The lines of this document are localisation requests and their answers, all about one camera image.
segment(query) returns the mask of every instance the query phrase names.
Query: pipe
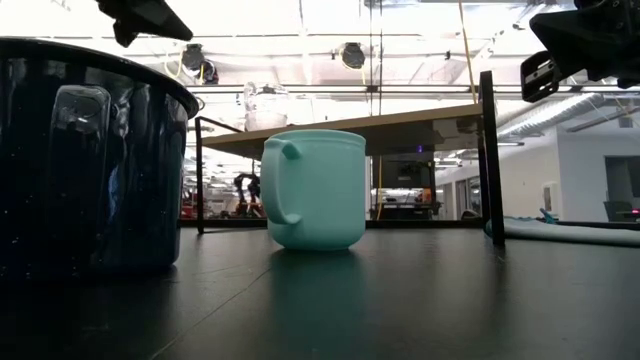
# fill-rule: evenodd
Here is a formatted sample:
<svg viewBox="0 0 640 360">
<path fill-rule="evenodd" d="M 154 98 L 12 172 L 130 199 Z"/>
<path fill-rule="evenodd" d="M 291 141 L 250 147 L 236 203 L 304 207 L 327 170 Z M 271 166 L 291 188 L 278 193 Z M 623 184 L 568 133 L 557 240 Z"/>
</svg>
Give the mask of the pipe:
<svg viewBox="0 0 640 360">
<path fill-rule="evenodd" d="M 559 102 L 547 102 L 524 115 L 515 117 L 498 129 L 498 138 L 525 137 L 574 119 L 604 105 L 602 94 L 586 93 Z"/>
<path fill-rule="evenodd" d="M 609 122 L 609 121 L 613 121 L 613 120 L 617 120 L 617 119 L 622 119 L 625 118 L 629 115 L 635 114 L 637 112 L 640 111 L 640 108 L 634 108 L 634 109 L 620 109 L 616 112 L 614 112 L 613 114 L 609 114 L 608 116 L 601 116 L 597 119 L 591 120 L 589 122 L 586 122 L 584 124 L 580 124 L 574 127 L 571 127 L 569 129 L 567 129 L 568 133 L 574 133 L 574 132 L 579 132 L 582 130 L 586 130 L 589 128 L 592 128 L 594 126 L 598 126 L 600 124 Z"/>
<path fill-rule="evenodd" d="M 547 99 L 543 99 L 541 101 L 537 101 L 535 103 L 526 103 L 525 106 L 523 106 L 521 109 L 515 110 L 515 111 L 509 111 L 507 113 L 502 113 L 499 114 L 496 117 L 496 126 L 498 127 L 498 129 L 500 129 L 502 126 L 504 126 L 505 124 L 507 124 L 508 122 L 523 116 L 533 110 L 535 110 L 536 108 L 544 105 L 547 103 Z"/>
</svg>

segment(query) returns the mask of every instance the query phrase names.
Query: wooden tabletop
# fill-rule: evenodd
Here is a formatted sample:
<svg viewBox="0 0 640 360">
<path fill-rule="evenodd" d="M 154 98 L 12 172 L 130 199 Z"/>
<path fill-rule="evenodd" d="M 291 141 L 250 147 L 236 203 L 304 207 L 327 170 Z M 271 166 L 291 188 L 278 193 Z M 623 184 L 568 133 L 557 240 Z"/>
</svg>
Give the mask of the wooden tabletop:
<svg viewBox="0 0 640 360">
<path fill-rule="evenodd" d="M 309 125 L 211 136 L 205 147 L 259 160 L 269 137 L 291 130 L 342 130 L 367 140 L 367 155 L 472 149 L 478 146 L 478 120 L 482 104 L 463 105 L 400 114 L 368 116 Z"/>
</svg>

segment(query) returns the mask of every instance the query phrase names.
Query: black table surface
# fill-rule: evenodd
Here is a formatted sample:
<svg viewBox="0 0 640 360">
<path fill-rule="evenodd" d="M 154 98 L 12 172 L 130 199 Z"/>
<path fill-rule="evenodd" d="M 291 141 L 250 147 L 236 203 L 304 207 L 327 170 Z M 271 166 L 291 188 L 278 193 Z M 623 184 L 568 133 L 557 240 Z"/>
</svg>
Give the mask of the black table surface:
<svg viewBox="0 0 640 360">
<path fill-rule="evenodd" d="M 168 272 L 3 288 L 0 358 L 638 359 L 639 270 L 638 249 L 480 230 L 310 254 L 185 229 Z"/>
</svg>

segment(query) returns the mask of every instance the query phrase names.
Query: metal frame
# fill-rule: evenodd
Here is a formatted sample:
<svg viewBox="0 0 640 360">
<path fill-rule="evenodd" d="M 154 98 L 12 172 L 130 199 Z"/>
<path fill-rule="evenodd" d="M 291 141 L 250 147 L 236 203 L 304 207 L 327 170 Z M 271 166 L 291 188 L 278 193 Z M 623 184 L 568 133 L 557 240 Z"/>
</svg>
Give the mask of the metal frame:
<svg viewBox="0 0 640 360">
<path fill-rule="evenodd" d="M 483 115 L 482 121 L 478 124 L 478 166 L 480 167 L 482 219 L 485 223 L 491 221 L 493 244 L 504 246 L 504 213 L 498 159 L 496 103 L 493 93 L 493 75 L 490 71 L 480 74 L 480 100 L 482 101 Z"/>
<path fill-rule="evenodd" d="M 202 183 L 202 126 L 201 122 L 208 122 L 216 126 L 220 126 L 224 129 L 231 130 L 233 132 L 242 132 L 227 124 L 223 124 L 219 121 L 209 119 L 204 116 L 196 116 L 194 119 L 196 124 L 196 227 L 199 234 L 204 234 L 204 184 Z"/>
<path fill-rule="evenodd" d="M 502 189 L 500 185 L 500 167 L 498 161 L 498 139 L 496 133 L 496 108 L 493 91 L 493 78 L 490 71 L 480 74 L 478 86 L 482 100 L 483 116 L 478 122 L 478 159 L 480 169 L 480 187 L 482 198 L 482 222 L 472 221 L 433 221 L 433 220 L 380 220 L 367 221 L 367 228 L 481 228 L 491 221 L 493 243 L 504 246 L 504 221 L 502 210 Z M 197 175 L 197 220 L 198 233 L 205 233 L 207 227 L 226 228 L 256 228 L 266 227 L 265 219 L 239 220 L 205 220 L 204 219 L 204 184 L 202 181 L 202 131 L 201 122 L 220 126 L 233 132 L 241 132 L 218 121 L 198 116 L 194 119 L 196 130 L 196 175 Z M 189 221 L 181 221 L 181 225 L 188 226 Z"/>
</svg>

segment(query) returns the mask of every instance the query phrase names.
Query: yellow cable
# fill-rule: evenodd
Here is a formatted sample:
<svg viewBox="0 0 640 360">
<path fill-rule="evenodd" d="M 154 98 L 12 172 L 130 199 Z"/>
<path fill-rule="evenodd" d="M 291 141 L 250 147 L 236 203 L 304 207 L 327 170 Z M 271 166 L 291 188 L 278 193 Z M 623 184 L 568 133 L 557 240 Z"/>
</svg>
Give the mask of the yellow cable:
<svg viewBox="0 0 640 360">
<path fill-rule="evenodd" d="M 467 30 L 464 26 L 464 10 L 462 9 L 462 0 L 458 0 L 458 9 L 460 10 L 460 22 L 462 23 L 462 37 L 464 38 L 464 52 L 467 55 L 467 67 L 469 68 L 469 81 L 471 82 L 471 94 L 473 96 L 473 103 L 478 103 L 478 97 L 476 95 L 476 86 L 473 83 L 473 70 L 471 69 L 471 55 L 469 55 L 469 41 L 467 40 Z"/>
<path fill-rule="evenodd" d="M 380 220 L 380 212 L 382 211 L 382 156 L 378 157 L 380 160 L 378 162 L 378 216 L 376 217 L 376 221 Z"/>
<path fill-rule="evenodd" d="M 180 72 L 182 71 L 182 56 L 183 55 L 184 55 L 184 51 L 182 51 L 180 53 L 180 63 L 178 64 L 178 72 L 174 74 L 171 71 L 169 71 L 169 67 L 167 66 L 167 62 L 169 61 L 169 52 L 168 51 L 165 52 L 164 71 L 167 73 L 167 75 L 171 76 L 174 79 L 177 78 L 178 76 L 180 76 Z"/>
</svg>

